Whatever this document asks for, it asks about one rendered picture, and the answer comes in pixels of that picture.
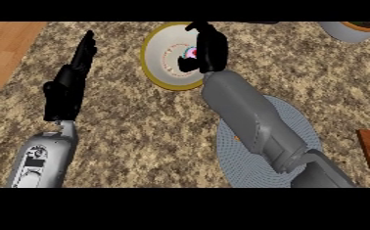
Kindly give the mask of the brown wooden board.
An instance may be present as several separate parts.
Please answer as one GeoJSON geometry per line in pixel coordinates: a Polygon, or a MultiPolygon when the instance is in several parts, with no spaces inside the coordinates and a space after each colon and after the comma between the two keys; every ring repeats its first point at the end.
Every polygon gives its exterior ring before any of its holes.
{"type": "Polygon", "coordinates": [[[362,149],[364,158],[367,161],[367,166],[370,167],[370,130],[358,129],[356,130],[358,141],[362,149]]]}

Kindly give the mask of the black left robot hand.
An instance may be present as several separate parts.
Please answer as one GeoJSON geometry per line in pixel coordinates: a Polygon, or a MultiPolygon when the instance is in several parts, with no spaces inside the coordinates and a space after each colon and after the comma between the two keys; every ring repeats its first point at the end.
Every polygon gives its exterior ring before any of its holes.
{"type": "Polygon", "coordinates": [[[76,46],[70,63],[61,66],[53,80],[42,85],[45,99],[42,119],[45,121],[76,118],[95,53],[94,32],[88,30],[76,46]]]}

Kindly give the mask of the grey pot with brown rim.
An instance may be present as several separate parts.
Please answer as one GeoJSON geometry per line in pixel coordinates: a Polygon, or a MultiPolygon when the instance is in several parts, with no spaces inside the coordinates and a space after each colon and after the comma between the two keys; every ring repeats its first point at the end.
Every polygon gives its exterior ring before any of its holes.
{"type": "Polygon", "coordinates": [[[319,22],[319,26],[328,36],[339,41],[358,43],[370,38],[370,28],[361,28],[343,22],[319,22]]]}

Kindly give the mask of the grey round woven placemat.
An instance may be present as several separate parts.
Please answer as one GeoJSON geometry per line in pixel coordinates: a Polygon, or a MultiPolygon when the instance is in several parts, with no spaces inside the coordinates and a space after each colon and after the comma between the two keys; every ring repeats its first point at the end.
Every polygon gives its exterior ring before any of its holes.
{"type": "MultiPolygon", "coordinates": [[[[306,143],[309,149],[321,150],[321,141],[315,129],[296,108],[281,99],[263,96],[277,109],[288,128],[306,143]]],[[[252,154],[241,141],[234,139],[234,132],[224,120],[216,129],[216,157],[225,179],[232,188],[288,188],[293,178],[305,170],[297,166],[290,173],[278,174],[262,156],[252,154]]]]}

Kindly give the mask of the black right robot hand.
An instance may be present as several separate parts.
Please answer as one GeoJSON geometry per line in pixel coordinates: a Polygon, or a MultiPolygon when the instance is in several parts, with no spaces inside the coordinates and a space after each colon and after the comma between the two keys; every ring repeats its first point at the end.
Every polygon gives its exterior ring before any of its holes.
{"type": "Polygon", "coordinates": [[[181,72],[199,70],[200,73],[221,71],[227,66],[228,42],[225,35],[207,22],[191,22],[185,31],[196,29],[196,56],[193,58],[178,57],[178,68],[181,72]]]}

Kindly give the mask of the white bowl with yellow rim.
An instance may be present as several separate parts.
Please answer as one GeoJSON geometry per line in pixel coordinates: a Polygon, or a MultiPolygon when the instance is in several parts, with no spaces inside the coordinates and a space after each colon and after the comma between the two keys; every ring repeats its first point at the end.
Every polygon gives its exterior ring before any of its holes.
{"type": "Polygon", "coordinates": [[[188,22],[159,25],[144,38],[140,51],[141,70],[163,89],[185,91],[202,85],[199,70],[181,72],[178,58],[196,58],[197,31],[185,31],[188,22]]]}

